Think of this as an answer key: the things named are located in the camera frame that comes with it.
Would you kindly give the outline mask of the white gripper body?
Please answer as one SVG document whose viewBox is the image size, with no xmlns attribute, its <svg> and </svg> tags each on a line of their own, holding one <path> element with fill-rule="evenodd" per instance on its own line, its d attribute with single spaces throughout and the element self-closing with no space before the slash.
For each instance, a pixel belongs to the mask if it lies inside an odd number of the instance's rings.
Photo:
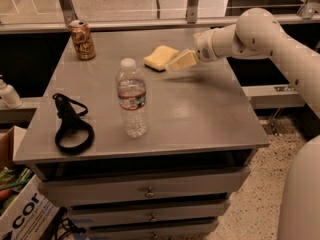
<svg viewBox="0 0 320 240">
<path fill-rule="evenodd" d="M 214 33 L 215 30 L 210 29 L 204 32 L 195 33 L 193 35 L 194 49 L 198 55 L 198 58 L 203 62 L 218 60 L 218 57 L 213 49 Z"/>
</svg>

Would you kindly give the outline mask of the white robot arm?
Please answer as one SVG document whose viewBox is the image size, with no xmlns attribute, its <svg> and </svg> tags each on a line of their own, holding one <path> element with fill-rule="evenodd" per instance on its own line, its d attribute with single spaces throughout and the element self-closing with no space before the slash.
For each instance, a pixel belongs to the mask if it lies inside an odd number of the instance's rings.
<svg viewBox="0 0 320 240">
<path fill-rule="evenodd" d="M 262 8 L 237 22 L 193 35 L 186 49 L 165 65 L 169 72 L 226 57 L 266 57 L 320 117 L 320 54 L 290 37 Z M 320 136 L 308 141 L 288 171 L 280 207 L 277 240 L 320 240 Z"/>
</svg>

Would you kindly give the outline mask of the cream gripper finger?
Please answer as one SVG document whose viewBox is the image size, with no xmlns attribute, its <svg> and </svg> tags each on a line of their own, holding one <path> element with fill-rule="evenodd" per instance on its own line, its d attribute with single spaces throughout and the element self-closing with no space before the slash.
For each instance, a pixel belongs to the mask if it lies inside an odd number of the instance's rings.
<svg viewBox="0 0 320 240">
<path fill-rule="evenodd" d="M 167 72 L 176 72 L 188 67 L 192 67 L 198 63 L 198 56 L 194 50 L 186 49 L 179 53 L 175 58 L 170 60 L 165 70 Z"/>
</svg>

